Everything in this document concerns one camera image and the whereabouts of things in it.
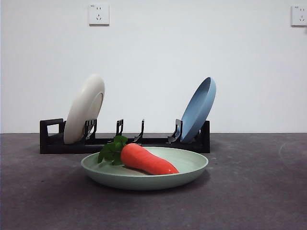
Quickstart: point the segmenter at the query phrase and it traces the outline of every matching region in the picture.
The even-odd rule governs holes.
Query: cream plate
[[[163,147],[145,147],[145,149],[172,163],[179,173],[148,175],[124,165],[113,166],[109,161],[102,161],[98,164],[99,153],[85,157],[81,165],[89,177],[103,185],[129,190],[158,190],[176,187],[195,180],[208,164],[206,157],[192,151]]]
[[[76,96],[64,129],[64,143],[82,139],[86,120],[97,119],[105,95],[105,84],[98,74],[91,75]]]

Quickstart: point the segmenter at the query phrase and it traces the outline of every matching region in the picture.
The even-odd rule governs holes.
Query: carrot leaves
[[[115,136],[114,142],[107,143],[100,150],[97,162],[101,163],[103,159],[106,161],[112,161],[112,165],[123,164],[120,160],[120,152],[126,145],[128,138],[124,136]]]

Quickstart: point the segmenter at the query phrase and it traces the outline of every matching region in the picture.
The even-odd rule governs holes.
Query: carrot
[[[179,173],[170,162],[151,154],[142,146],[134,143],[123,147],[120,159],[126,166],[141,169],[154,175]]]

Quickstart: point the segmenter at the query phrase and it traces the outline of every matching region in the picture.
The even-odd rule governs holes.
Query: wall outlet
[[[109,25],[109,5],[91,4],[88,7],[89,25]]]
[[[292,26],[307,26],[307,6],[292,6]]]

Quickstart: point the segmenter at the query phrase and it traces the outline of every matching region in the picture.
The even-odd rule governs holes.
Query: black dish rack
[[[103,145],[112,142],[113,138],[96,138],[97,120],[88,120],[84,124],[83,138],[73,144],[64,143],[65,123],[62,118],[40,121],[39,146],[41,154],[78,154],[78,153],[96,153]],[[168,147],[183,150],[190,150],[198,153],[210,153],[210,122],[205,121],[198,134],[190,143],[181,143],[182,121],[176,119],[175,131],[171,136],[163,137],[145,137],[144,119],[142,120],[141,132],[134,138],[128,138],[128,143],[136,143],[141,146]],[[59,125],[59,133],[49,134],[48,126]],[[124,120],[118,120],[116,123],[116,134],[122,135]]]

